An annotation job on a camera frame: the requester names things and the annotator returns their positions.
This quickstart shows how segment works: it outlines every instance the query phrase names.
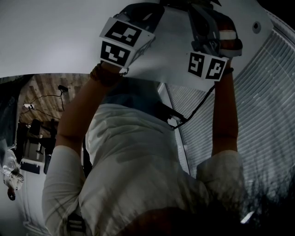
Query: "black wristband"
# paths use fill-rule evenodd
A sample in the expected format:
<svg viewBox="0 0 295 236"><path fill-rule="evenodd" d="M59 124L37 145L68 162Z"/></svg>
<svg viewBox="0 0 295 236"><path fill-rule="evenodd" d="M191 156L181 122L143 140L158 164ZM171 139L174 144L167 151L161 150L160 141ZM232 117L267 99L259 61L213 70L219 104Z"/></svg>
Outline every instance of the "black wristband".
<svg viewBox="0 0 295 236"><path fill-rule="evenodd" d="M222 76L225 76L225 75L228 75L230 73L232 73L234 71L234 68L226 68L224 71L223 71L223 74Z"/></svg>

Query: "wooden ceiling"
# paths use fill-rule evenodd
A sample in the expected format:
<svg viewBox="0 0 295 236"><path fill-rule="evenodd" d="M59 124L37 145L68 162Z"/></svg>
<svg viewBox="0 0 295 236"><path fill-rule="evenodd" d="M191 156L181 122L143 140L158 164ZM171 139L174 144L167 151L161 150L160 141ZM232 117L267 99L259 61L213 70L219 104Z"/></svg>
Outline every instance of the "wooden ceiling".
<svg viewBox="0 0 295 236"><path fill-rule="evenodd" d="M33 119L38 119L45 124L54 118L58 122L63 108L60 96L61 91L59 85L63 85L69 89L68 92L62 94L64 106L76 96L80 88L89 80L89 74L36 74L32 77L29 88L25 94L24 103L31 103L33 100L34 109L22 108L19 121L21 123L32 123Z"/></svg>

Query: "white t-shirt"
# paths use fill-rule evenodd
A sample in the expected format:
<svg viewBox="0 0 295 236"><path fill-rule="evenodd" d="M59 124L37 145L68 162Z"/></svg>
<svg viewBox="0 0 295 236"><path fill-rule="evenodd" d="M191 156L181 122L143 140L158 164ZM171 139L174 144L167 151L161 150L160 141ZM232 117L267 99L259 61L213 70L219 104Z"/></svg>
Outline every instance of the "white t-shirt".
<svg viewBox="0 0 295 236"><path fill-rule="evenodd" d="M87 225L86 235L116 235L148 210L186 210L196 195L208 203L211 191L242 192L237 152L225 151L201 163L196 180L179 164L173 129L144 112L101 105L86 138L93 163L87 179L74 150L57 146L53 151L42 198L52 235L70 235L67 218L77 209Z"/></svg>

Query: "bracelet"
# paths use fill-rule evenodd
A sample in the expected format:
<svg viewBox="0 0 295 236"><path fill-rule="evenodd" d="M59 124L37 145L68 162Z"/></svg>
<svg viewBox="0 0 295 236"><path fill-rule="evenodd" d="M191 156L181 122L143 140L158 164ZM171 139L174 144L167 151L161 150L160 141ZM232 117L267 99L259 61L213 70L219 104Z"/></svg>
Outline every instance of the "bracelet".
<svg viewBox="0 0 295 236"><path fill-rule="evenodd" d="M234 71L234 68L226 68L224 71L223 71L223 74L222 74L222 77L223 76L226 76L226 75L228 75L228 74L230 74L230 73L232 73Z"/></svg>
<svg viewBox="0 0 295 236"><path fill-rule="evenodd" d="M125 73L111 73L110 71L103 69L101 67L101 63L99 63L91 71L90 78L94 81L99 81L105 87L111 87L115 85L124 75L127 75L128 71L129 68Z"/></svg>

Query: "wire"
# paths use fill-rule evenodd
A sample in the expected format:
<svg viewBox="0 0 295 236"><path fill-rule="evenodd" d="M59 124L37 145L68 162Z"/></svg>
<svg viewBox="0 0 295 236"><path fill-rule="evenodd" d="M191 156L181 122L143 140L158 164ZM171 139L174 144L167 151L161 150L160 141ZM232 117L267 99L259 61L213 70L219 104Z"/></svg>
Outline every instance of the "wire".
<svg viewBox="0 0 295 236"><path fill-rule="evenodd" d="M38 112L43 113L44 115L47 115L47 116L50 116L50 117L53 117L53 118L55 118L55 119L60 120L60 118L57 118L57 117L55 117L55 116L52 116L52 115L46 114L46 113L44 113L43 111L40 111L40 110L38 110L38 109L34 109L34 108L31 108L31 109L32 109L33 111L38 111Z"/></svg>
<svg viewBox="0 0 295 236"><path fill-rule="evenodd" d="M60 95L60 99L61 99L61 105L63 106L63 110L65 111L65 109L64 109L64 102L63 102L63 97L62 97L62 94L63 94L63 92L61 91L61 95Z"/></svg>
<svg viewBox="0 0 295 236"><path fill-rule="evenodd" d="M49 96L59 97L59 98L61 99L61 104L62 104L62 107L63 107L63 111L65 111L65 109L64 109L64 102L63 102L62 95L63 95L63 91L60 89L60 95L59 95L59 96L58 96L58 95L53 95L53 94L50 94L50 95L42 95L42 96L40 96L40 97L38 97L38 98L33 99L33 100L30 102L30 105L32 105L32 103L33 103L34 101L36 101L36 100L38 100L39 98L42 98L42 97L49 97Z"/></svg>
<svg viewBox="0 0 295 236"><path fill-rule="evenodd" d="M176 130L177 128L183 126L185 123L187 123L194 115L195 113L198 111L198 109L204 104L204 102L207 100L207 98L209 97L209 95L212 93L212 91L215 89L215 85L213 85L209 91L206 93L205 97L203 98L203 100L199 103L199 105L193 110L193 112L191 113L191 115L189 116L189 118L185 121L182 122L181 124L175 126L173 129Z"/></svg>
<svg viewBox="0 0 295 236"><path fill-rule="evenodd" d="M20 116L23 115L23 114L25 114L25 113L27 113L27 112L30 112L30 111L31 111L31 110L30 110L30 108L29 108L28 111L20 113Z"/></svg>
<svg viewBox="0 0 295 236"><path fill-rule="evenodd" d="M38 100L39 98L42 98L42 97L50 97L50 96L53 96L53 97L60 97L61 95L53 95L53 94L51 94L51 95L42 95L41 97L38 97L38 98L35 98L34 100L32 100L31 102L30 102L30 104L32 104L34 101L36 101L36 100Z"/></svg>

